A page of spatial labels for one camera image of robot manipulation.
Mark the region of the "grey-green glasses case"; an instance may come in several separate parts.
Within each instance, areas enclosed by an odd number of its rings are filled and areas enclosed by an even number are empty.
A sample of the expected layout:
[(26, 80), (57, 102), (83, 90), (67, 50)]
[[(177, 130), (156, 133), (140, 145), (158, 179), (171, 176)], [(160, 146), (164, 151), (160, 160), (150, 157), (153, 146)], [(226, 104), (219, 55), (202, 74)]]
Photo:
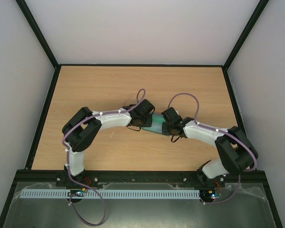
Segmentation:
[(156, 133), (163, 135), (162, 133), (162, 124), (165, 122), (163, 116), (159, 113), (152, 114), (152, 124), (151, 127), (142, 127), (142, 130), (148, 131), (151, 133)]

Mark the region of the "pink sunglasses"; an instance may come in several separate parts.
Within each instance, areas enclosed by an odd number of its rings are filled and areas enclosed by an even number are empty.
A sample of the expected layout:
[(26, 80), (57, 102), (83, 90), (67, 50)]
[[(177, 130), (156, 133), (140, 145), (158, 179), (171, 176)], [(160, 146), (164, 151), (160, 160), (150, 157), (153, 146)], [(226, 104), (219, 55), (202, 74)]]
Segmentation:
[(135, 105), (139, 102), (139, 96), (137, 94), (132, 94), (125, 102), (126, 105)]

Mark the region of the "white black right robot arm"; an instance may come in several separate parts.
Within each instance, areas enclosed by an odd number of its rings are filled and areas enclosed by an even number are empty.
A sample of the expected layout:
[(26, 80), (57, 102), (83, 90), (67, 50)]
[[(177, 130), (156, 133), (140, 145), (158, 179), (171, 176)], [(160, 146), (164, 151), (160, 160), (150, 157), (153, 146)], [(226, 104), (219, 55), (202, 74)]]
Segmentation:
[(258, 154), (239, 127), (216, 128), (194, 118), (183, 119), (173, 107), (169, 107), (161, 115), (164, 119), (162, 133), (170, 135), (171, 142), (176, 142), (174, 137), (194, 139), (217, 149), (219, 158), (204, 163), (197, 170), (197, 179), (201, 185), (208, 186), (222, 175), (238, 176), (244, 171), (257, 168)]

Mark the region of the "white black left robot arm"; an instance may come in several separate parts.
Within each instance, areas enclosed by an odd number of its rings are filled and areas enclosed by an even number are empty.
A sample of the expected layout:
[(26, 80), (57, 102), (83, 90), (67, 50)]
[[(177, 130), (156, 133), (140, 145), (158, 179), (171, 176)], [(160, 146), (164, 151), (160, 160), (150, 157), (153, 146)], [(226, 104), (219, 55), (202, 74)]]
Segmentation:
[(78, 182), (91, 185), (90, 180), (83, 180), (84, 156), (98, 132), (114, 127), (150, 127), (154, 111), (155, 106), (147, 99), (105, 112), (81, 108), (62, 128), (62, 144), (66, 147), (67, 156), (65, 171), (58, 176), (58, 186), (73, 187)]

